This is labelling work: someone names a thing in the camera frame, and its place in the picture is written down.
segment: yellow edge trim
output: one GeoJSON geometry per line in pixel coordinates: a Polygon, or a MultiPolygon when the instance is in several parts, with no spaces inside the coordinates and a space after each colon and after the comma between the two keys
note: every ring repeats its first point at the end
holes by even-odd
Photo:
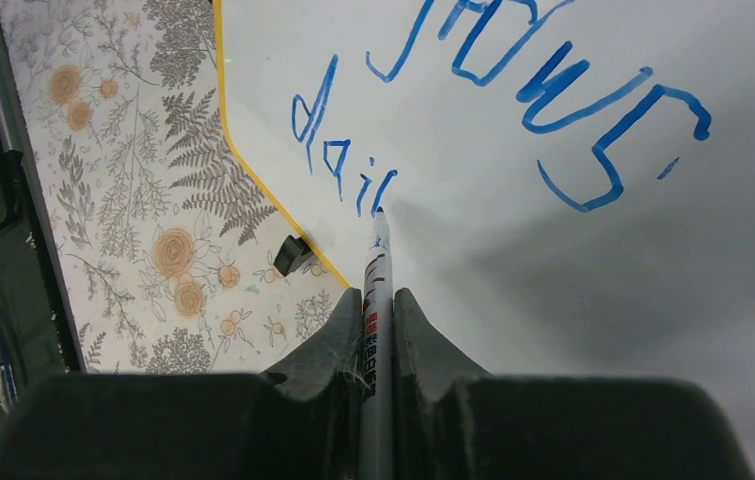
{"type": "Polygon", "coordinates": [[[262,183],[262,180],[259,179],[259,176],[257,176],[256,173],[253,172],[253,169],[248,166],[247,162],[245,162],[244,158],[242,158],[242,156],[239,154],[239,151],[233,144],[233,139],[230,138],[230,127],[227,123],[227,95],[224,89],[224,36],[222,31],[223,25],[221,19],[221,0],[213,0],[212,6],[214,8],[215,16],[215,50],[216,56],[218,57],[218,104],[219,108],[221,109],[221,125],[224,127],[224,138],[227,140],[227,145],[230,146],[230,150],[233,152],[233,155],[235,155],[236,160],[239,161],[242,168],[244,168],[247,174],[250,175],[250,178],[252,178],[253,181],[256,182],[257,185],[259,185],[259,188],[262,189],[262,192],[265,194],[265,196],[268,197],[268,199],[271,200],[271,203],[273,203],[274,206],[277,207],[277,210],[279,210],[280,213],[282,213],[283,216],[286,217],[286,220],[289,221],[289,223],[292,225],[292,228],[294,228],[298,235],[300,235],[301,238],[306,241],[307,245],[309,245],[309,248],[311,248],[312,251],[315,252],[315,255],[317,255],[318,258],[321,259],[321,262],[327,268],[329,268],[331,272],[333,272],[336,280],[338,280],[339,283],[341,283],[345,288],[349,288],[350,284],[347,282],[347,280],[345,280],[345,277],[342,276],[339,270],[330,262],[327,256],[324,255],[324,252],[322,252],[321,249],[318,248],[318,245],[316,245],[315,241],[313,241],[312,238],[310,238],[309,235],[307,235],[306,232],[304,232],[303,229],[300,228],[300,225],[298,225],[298,223],[294,218],[292,218],[289,212],[285,208],[283,208],[283,205],[280,204],[280,202],[277,200],[277,197],[275,197],[271,193],[271,190],[269,190],[268,187],[264,183],[262,183]]]}

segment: whiteboard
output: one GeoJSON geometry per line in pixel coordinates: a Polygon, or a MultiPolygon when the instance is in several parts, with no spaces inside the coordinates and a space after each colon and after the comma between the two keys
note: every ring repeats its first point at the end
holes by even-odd
{"type": "Polygon", "coordinates": [[[482,366],[695,381],[755,467],[755,2],[216,8],[232,146],[344,280],[380,205],[482,366]]]}

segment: marker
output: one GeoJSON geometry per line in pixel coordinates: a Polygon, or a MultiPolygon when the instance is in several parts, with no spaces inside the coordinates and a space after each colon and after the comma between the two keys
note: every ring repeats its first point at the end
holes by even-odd
{"type": "Polygon", "coordinates": [[[392,256],[389,224],[383,208],[374,214],[374,228],[365,261],[362,300],[364,349],[357,480],[392,478],[392,256]]]}

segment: floral wallpaper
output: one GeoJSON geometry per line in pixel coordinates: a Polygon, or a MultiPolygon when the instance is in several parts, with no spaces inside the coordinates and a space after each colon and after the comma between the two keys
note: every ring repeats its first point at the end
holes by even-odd
{"type": "Polygon", "coordinates": [[[235,160],[207,0],[0,0],[90,372],[262,370],[342,293],[235,160]]]}

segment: blue handwriting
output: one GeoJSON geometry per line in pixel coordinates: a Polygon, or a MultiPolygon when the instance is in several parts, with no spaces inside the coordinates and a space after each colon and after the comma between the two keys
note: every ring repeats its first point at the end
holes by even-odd
{"type": "MultiPolygon", "coordinates": [[[[339,63],[339,56],[333,55],[330,59],[330,64],[327,67],[327,71],[324,73],[324,79],[321,82],[321,86],[318,89],[318,93],[315,96],[315,100],[312,103],[312,108],[309,108],[301,94],[295,94],[292,97],[292,134],[298,143],[304,144],[306,148],[306,161],[309,167],[310,175],[314,174],[312,169],[312,144],[315,141],[315,137],[318,133],[318,129],[321,126],[321,122],[324,120],[324,113],[327,110],[327,103],[330,100],[330,93],[333,87],[333,79],[336,76],[336,67],[339,63]],[[306,125],[303,128],[298,128],[298,112],[302,110],[306,113],[306,125]]],[[[351,147],[351,140],[324,140],[323,160],[324,165],[327,166],[327,170],[336,179],[336,186],[339,193],[339,201],[344,202],[344,195],[342,191],[342,173],[346,165],[348,158],[348,149],[351,147]],[[335,159],[331,162],[331,149],[337,150],[338,154],[335,155],[335,159]]],[[[368,158],[368,164],[373,167],[375,164],[374,157],[368,158]]],[[[386,188],[394,177],[398,175],[398,171],[395,169],[389,170],[377,190],[374,194],[374,200],[371,202],[371,216],[377,213],[377,209],[380,207],[380,202],[383,199],[383,195],[386,193],[386,188]]],[[[362,202],[365,199],[365,194],[368,192],[369,187],[373,183],[373,180],[360,173],[359,176],[363,179],[362,187],[359,190],[359,194],[356,197],[356,214],[362,216],[362,202]]]]}
{"type": "MultiPolygon", "coordinates": [[[[371,61],[370,51],[367,51],[365,53],[366,66],[375,76],[377,76],[383,82],[391,83],[403,69],[404,64],[406,63],[410,53],[412,52],[412,48],[415,42],[418,39],[419,33],[421,32],[421,27],[427,19],[428,14],[430,13],[434,1],[435,0],[424,0],[421,9],[419,10],[418,15],[415,18],[415,21],[413,22],[413,26],[410,30],[406,43],[404,44],[400,55],[395,60],[394,65],[388,73],[383,73],[373,65],[371,61]]],[[[527,7],[530,17],[528,21],[528,27],[526,28],[525,32],[521,34],[518,40],[516,40],[516,42],[506,51],[506,53],[504,53],[501,59],[498,60],[495,65],[489,69],[488,72],[486,72],[482,76],[472,73],[471,71],[463,68],[463,63],[465,62],[469,51],[474,46],[480,34],[483,32],[483,30],[494,17],[495,13],[497,13],[498,9],[501,7],[503,1],[504,0],[492,0],[491,3],[484,3],[473,2],[471,0],[456,0],[456,3],[454,4],[453,8],[448,14],[448,17],[445,19],[437,34],[437,38],[439,40],[446,39],[453,30],[453,27],[459,19],[460,15],[462,15],[466,11],[480,15],[480,18],[477,19],[477,22],[474,24],[471,31],[466,36],[465,40],[457,51],[456,56],[454,57],[453,63],[451,64],[451,71],[454,75],[467,79],[478,87],[486,87],[492,81],[494,81],[504,70],[504,68],[509,65],[513,58],[518,55],[521,49],[524,48],[524,46],[530,41],[530,39],[536,34],[536,32],[538,32],[546,24],[546,22],[554,13],[575,2],[575,0],[563,0],[560,3],[554,5],[545,14],[539,16],[538,6],[535,0],[509,0],[511,2],[515,2],[527,7]]],[[[540,135],[549,134],[558,130],[562,130],[563,128],[568,127],[578,120],[590,117],[605,109],[606,107],[612,105],[613,103],[618,102],[624,97],[628,96],[636,88],[638,88],[649,78],[651,78],[651,76],[654,74],[654,70],[651,67],[642,67],[641,69],[639,69],[639,73],[637,73],[623,86],[595,101],[589,106],[572,112],[557,121],[544,125],[538,125],[534,122],[536,116],[589,69],[590,62],[586,59],[582,59],[577,63],[574,63],[573,65],[565,68],[563,71],[557,73],[552,78],[549,78],[551,77],[551,74],[553,74],[554,70],[559,67],[560,64],[565,60],[565,57],[571,51],[572,46],[573,45],[570,41],[566,41],[539,69],[539,71],[527,82],[527,84],[519,89],[519,91],[516,93],[515,98],[519,103],[530,103],[522,118],[522,126],[531,133],[540,135]]],[[[547,187],[560,200],[579,212],[589,212],[617,200],[624,192],[624,186],[615,166],[612,164],[612,162],[610,162],[609,158],[607,158],[605,151],[610,147],[610,145],[621,138],[621,136],[624,135],[624,133],[627,132],[634,123],[641,119],[648,112],[648,110],[653,107],[660,100],[660,98],[664,96],[685,102],[689,107],[689,110],[698,118],[698,122],[693,132],[693,137],[696,140],[703,141],[709,138],[709,127],[712,122],[712,116],[701,105],[700,101],[698,101],[698,99],[689,92],[657,84],[651,89],[651,91],[645,96],[645,98],[643,98],[636,105],[636,107],[633,108],[633,110],[627,113],[615,126],[613,126],[613,128],[605,133],[591,149],[596,160],[598,161],[598,163],[600,163],[610,181],[610,190],[607,193],[593,198],[587,202],[578,202],[566,195],[565,192],[563,192],[556,186],[556,184],[554,184],[548,173],[542,167],[542,162],[537,160],[539,174],[541,175],[542,180],[545,182],[545,185],[547,185],[547,187]]],[[[666,169],[663,171],[663,173],[660,174],[659,177],[657,177],[657,179],[661,180],[665,178],[677,163],[677,161],[679,161],[679,157],[675,159],[675,161],[673,161],[668,167],[666,167],[666,169]]],[[[391,177],[387,175],[387,177],[384,179],[384,184],[387,184],[389,180],[391,180],[391,177]]],[[[370,179],[363,184],[362,190],[360,191],[360,195],[357,200],[357,211],[359,211],[360,209],[359,203],[361,201],[361,198],[364,195],[365,190],[369,186],[370,179]]],[[[383,187],[384,185],[381,184],[380,188],[378,188],[378,192],[382,192],[383,187]]]]}

